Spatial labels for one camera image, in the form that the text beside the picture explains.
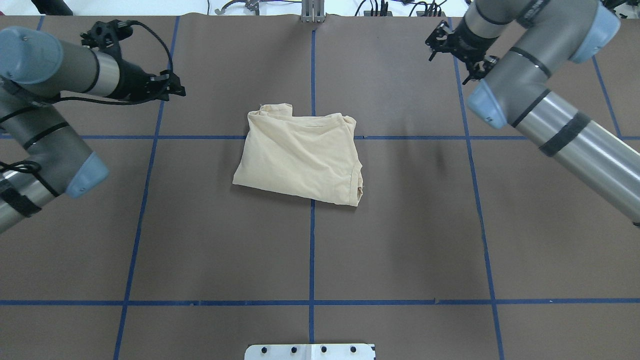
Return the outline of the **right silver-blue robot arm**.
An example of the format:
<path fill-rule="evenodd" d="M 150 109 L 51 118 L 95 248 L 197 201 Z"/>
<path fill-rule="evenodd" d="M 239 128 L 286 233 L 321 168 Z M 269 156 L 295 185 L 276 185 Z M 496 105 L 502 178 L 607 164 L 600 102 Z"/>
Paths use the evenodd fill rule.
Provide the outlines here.
<path fill-rule="evenodd" d="M 484 55 L 510 23 L 525 29 L 467 98 L 493 128 L 513 127 L 639 225 L 639 153 L 548 86 L 565 63 L 580 64 L 617 34 L 599 0 L 476 0 L 451 34 Z"/>

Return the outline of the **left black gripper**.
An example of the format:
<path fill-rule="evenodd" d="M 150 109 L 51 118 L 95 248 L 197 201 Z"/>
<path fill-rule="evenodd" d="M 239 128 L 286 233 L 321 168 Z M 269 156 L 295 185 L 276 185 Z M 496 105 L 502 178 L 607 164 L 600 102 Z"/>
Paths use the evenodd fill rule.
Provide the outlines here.
<path fill-rule="evenodd" d="M 180 77 L 171 69 L 160 71 L 159 74 L 147 73 L 137 64 L 124 60 L 118 63 L 118 67 L 118 84 L 107 96 L 111 100 L 169 101 L 170 95 L 186 96 L 186 89 L 181 84 Z"/>

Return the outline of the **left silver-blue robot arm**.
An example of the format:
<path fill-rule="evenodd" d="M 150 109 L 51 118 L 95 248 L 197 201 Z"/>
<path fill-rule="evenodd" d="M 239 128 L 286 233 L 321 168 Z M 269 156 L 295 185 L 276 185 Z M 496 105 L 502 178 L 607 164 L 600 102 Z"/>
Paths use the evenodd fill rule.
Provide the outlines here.
<path fill-rule="evenodd" d="M 96 22 L 73 44 L 22 26 L 1 31 L 1 132 L 27 158 L 1 164 L 0 228 L 7 231 L 41 212 L 58 196 L 80 198 L 101 184 L 109 170 L 56 105 L 67 101 L 137 106 L 185 96 L 167 44 L 167 69 L 148 73 L 122 56 L 121 41 L 137 20 Z"/>

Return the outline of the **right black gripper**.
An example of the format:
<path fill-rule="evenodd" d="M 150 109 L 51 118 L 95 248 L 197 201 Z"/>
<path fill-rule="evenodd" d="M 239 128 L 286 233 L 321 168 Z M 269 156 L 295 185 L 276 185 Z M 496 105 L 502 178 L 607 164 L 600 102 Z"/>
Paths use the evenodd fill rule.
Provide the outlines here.
<path fill-rule="evenodd" d="M 452 54 L 464 63 L 480 63 L 487 54 L 487 50 L 496 42 L 498 36 L 486 37 L 477 35 L 462 19 L 452 34 L 448 35 L 447 43 L 452 48 Z"/>

